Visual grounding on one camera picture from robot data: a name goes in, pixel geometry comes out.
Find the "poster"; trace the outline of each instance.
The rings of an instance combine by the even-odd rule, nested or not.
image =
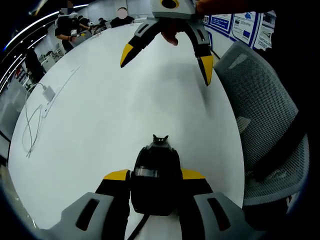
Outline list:
[[[211,16],[211,25],[230,32],[232,14],[220,14]]]
[[[254,11],[235,14],[232,25],[232,34],[237,39],[249,45],[252,35],[255,34],[253,32],[255,18],[256,13]]]
[[[254,47],[256,49],[266,50],[271,48],[271,36],[274,33],[274,30],[269,27],[261,26],[259,29],[258,36],[255,40]]]
[[[276,13],[274,11],[268,11],[263,13],[262,25],[267,28],[275,28],[276,23]]]
[[[205,24],[209,24],[209,18],[210,18],[210,16],[209,16],[209,15],[204,15],[203,23],[205,23]]]
[[[275,23],[276,14],[274,11],[265,12],[263,14],[262,24],[253,45],[256,49],[266,50],[267,48],[271,48],[271,36],[274,33]]]

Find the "mesh office chair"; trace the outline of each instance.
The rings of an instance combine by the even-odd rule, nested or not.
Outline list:
[[[239,41],[214,69],[229,98],[240,133],[245,172],[243,205],[269,203],[298,192],[309,169],[306,134],[284,164],[261,181],[253,177],[254,165],[274,147],[298,113],[274,69]]]

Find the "desk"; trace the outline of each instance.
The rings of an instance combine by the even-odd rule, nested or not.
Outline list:
[[[169,135],[182,168],[202,173],[214,191],[242,206],[245,177],[241,140],[217,75],[213,72],[211,85],[206,87],[184,33],[177,36],[178,46],[159,34],[120,68],[123,48],[138,25],[108,29],[91,37],[43,77],[41,83],[56,90],[73,74],[41,121],[29,158],[22,145],[25,109],[19,116],[9,172],[21,202],[40,228],[56,224],[63,209],[83,194],[95,192],[108,173],[133,170],[139,151],[152,141],[153,134]],[[46,100],[37,86],[27,100],[29,115],[39,104],[46,104]],[[35,116],[33,132],[37,124]],[[24,140],[29,144],[26,132]],[[126,237],[141,218],[131,206]],[[179,236],[177,216],[152,216],[138,239]]]

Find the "charger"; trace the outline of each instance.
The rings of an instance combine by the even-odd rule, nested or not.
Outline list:
[[[45,99],[48,101],[48,102],[51,102],[52,99],[54,99],[56,93],[52,90],[52,88],[50,86],[44,86],[43,87],[43,96],[45,97]]]

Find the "white table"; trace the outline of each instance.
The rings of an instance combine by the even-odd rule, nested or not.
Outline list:
[[[62,89],[29,158],[22,145],[25,109],[14,130],[9,172],[30,216],[40,228],[56,224],[61,212],[87,192],[95,192],[110,172],[133,169],[152,135],[169,135],[181,167],[201,172],[212,189],[239,207],[244,196],[244,162],[237,123],[227,95],[213,72],[205,86],[192,44],[184,33],[179,45],[161,35],[126,67],[125,44],[138,24],[102,32],[58,61],[41,83]],[[46,104],[37,86],[27,101],[29,115]],[[38,117],[31,128],[35,133]],[[28,131],[24,136],[28,145]],[[128,237],[141,214],[131,206]],[[152,216],[138,239],[179,239],[178,217]]]

